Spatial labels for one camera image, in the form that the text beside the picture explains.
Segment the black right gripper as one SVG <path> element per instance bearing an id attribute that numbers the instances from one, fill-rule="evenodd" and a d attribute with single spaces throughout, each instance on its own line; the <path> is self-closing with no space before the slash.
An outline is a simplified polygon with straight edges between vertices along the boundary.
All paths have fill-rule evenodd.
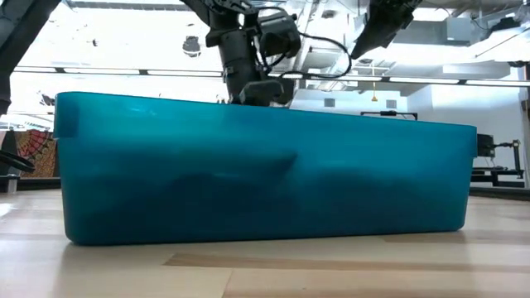
<path id="1" fill-rule="evenodd" d="M 387 48 L 413 20 L 413 12 L 421 3 L 422 0 L 371 0 L 369 24 L 356 40 L 350 57 L 357 60 L 371 50 Z"/>

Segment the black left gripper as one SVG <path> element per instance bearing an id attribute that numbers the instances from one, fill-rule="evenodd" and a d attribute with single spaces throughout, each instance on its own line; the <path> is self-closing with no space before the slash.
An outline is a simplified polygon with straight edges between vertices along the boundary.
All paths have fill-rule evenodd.
<path id="1" fill-rule="evenodd" d="M 241 25 L 236 16 L 212 16 L 209 27 L 206 45 L 219 48 L 229 103 L 248 106 L 278 103 L 284 95 L 282 83 L 265 75 L 253 44 L 261 36 L 258 19 L 251 16 Z"/>

